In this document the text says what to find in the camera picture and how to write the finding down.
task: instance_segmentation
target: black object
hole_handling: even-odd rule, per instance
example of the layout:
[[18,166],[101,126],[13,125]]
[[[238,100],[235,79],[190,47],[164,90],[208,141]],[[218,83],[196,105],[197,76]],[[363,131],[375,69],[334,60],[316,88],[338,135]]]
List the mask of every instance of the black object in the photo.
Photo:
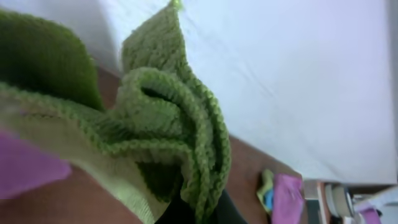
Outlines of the black object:
[[[167,207],[156,224],[176,223],[194,224],[195,212],[184,202],[180,194],[177,194]],[[215,212],[210,217],[210,223],[214,224],[247,224],[235,208],[228,193],[223,190]]]

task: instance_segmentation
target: dark green fabric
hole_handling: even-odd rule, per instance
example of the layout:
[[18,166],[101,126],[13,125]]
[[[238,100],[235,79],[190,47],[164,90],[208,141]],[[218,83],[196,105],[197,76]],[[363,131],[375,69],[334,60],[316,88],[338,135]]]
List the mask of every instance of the dark green fabric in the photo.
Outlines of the dark green fabric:
[[68,29],[0,12],[0,30],[0,97],[19,101],[31,119],[76,126],[109,157],[133,158],[158,200],[180,194],[197,223],[208,221],[228,178],[229,136],[216,98],[187,63],[173,2],[124,42],[124,77],[109,111]]

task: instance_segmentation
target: fabric fold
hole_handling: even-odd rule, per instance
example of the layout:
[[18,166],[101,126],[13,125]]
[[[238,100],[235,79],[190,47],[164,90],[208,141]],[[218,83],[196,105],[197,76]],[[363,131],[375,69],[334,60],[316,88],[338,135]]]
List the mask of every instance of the fabric fold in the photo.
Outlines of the fabric fold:
[[[0,12],[0,30],[7,27],[15,36],[33,29],[32,39],[42,44],[24,53],[30,48],[14,46],[28,46],[26,35],[17,42],[11,34],[0,37],[12,58],[0,53],[0,97],[25,111],[7,121],[8,128],[86,170],[144,223],[159,218],[175,194],[195,211],[197,223],[209,222],[228,179],[229,136],[215,96],[188,65],[173,1],[125,40],[124,76],[108,111],[93,88],[91,59],[69,30]],[[27,70],[18,70],[24,65]]]

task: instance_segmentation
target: purple fabric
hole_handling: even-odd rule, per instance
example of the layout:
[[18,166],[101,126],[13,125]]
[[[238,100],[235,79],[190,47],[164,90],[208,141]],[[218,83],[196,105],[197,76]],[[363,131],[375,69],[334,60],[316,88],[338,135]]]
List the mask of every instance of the purple fabric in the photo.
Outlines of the purple fabric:
[[373,208],[361,212],[361,215],[365,219],[366,224],[381,224],[379,214]]
[[10,134],[0,132],[0,199],[15,197],[71,172],[66,161],[40,152]]
[[300,223],[304,204],[302,184],[301,179],[286,174],[275,176],[272,224]]

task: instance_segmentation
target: green knitted fabric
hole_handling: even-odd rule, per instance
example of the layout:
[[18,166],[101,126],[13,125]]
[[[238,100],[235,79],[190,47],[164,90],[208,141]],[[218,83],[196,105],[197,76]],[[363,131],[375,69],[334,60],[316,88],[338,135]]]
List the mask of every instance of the green knitted fabric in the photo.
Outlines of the green knitted fabric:
[[0,30],[0,98],[23,111],[8,128],[85,169],[144,223],[175,194],[197,223],[209,222],[231,164],[228,131],[187,63],[173,2],[125,40],[124,76],[108,111],[93,62],[71,31],[3,11]]

